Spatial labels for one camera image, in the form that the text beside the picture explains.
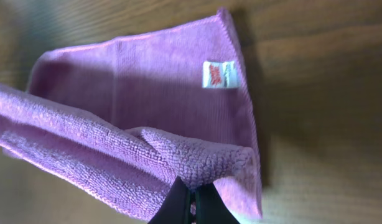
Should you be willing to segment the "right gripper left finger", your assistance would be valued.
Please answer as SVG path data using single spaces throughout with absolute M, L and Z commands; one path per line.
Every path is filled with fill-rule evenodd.
M 148 224 L 191 224 L 191 192 L 177 177 L 163 204 Z

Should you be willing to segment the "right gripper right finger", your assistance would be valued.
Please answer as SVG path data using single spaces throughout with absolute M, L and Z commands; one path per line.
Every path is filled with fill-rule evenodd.
M 196 224 L 240 224 L 226 208 L 214 184 L 195 191 Z

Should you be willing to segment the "purple microfibre cloth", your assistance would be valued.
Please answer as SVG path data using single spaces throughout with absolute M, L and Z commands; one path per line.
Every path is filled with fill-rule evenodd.
M 253 105 L 226 9 L 44 53 L 26 91 L 0 83 L 0 146 L 140 220 L 177 177 L 214 184 L 238 218 L 262 217 Z

